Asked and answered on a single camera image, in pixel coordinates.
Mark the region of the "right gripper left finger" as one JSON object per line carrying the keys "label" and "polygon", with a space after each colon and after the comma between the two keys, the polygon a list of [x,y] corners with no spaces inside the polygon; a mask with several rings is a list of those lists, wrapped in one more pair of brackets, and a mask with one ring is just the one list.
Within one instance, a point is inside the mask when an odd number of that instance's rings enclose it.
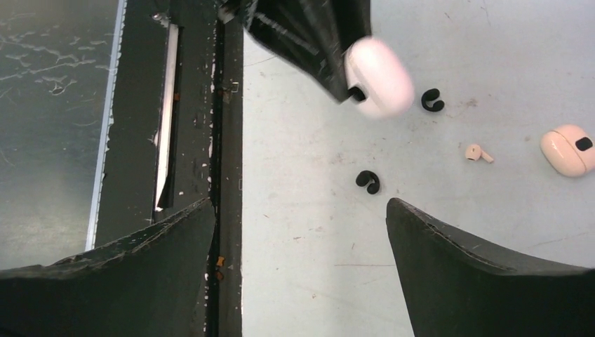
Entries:
{"label": "right gripper left finger", "polygon": [[189,336],[215,227],[202,199],[52,265],[1,272],[2,336]]}

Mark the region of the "beige earbud charging case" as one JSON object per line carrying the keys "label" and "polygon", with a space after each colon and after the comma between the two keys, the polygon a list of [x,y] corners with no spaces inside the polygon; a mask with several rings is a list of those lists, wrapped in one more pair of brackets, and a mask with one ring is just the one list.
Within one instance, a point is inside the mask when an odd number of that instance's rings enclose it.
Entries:
{"label": "beige earbud charging case", "polygon": [[574,124],[564,124],[546,132],[540,149],[562,176],[581,177],[594,170],[594,137]]}

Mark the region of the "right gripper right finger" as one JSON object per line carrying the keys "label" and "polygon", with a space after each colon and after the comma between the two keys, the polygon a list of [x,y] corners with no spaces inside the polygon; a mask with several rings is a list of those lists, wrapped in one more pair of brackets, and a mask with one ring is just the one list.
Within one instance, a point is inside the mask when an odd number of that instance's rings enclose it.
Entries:
{"label": "right gripper right finger", "polygon": [[594,271],[514,251],[402,199],[387,234],[416,336],[593,336]]}

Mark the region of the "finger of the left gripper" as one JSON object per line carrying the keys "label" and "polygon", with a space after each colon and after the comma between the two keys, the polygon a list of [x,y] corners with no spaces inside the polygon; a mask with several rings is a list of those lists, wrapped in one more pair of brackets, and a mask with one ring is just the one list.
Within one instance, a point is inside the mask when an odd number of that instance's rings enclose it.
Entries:
{"label": "finger of the left gripper", "polygon": [[259,45],[349,99],[345,53],[372,34],[369,0],[219,1],[223,22],[238,20]]}

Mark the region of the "beige earbud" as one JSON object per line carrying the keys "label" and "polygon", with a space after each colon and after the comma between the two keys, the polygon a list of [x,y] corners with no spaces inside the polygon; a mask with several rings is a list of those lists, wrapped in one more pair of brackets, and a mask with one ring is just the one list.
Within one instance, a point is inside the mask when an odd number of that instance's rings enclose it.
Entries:
{"label": "beige earbud", "polygon": [[493,163],[494,159],[478,144],[471,144],[465,150],[465,158],[471,161],[478,161],[479,159],[484,159],[488,163]]}

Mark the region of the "white earbud charging case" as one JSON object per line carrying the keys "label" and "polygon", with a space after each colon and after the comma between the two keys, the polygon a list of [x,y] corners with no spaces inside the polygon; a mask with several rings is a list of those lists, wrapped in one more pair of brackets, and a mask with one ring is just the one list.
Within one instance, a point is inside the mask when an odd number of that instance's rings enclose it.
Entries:
{"label": "white earbud charging case", "polygon": [[345,53],[349,97],[373,119],[406,112],[415,98],[413,82],[397,54],[380,39],[363,37]]}

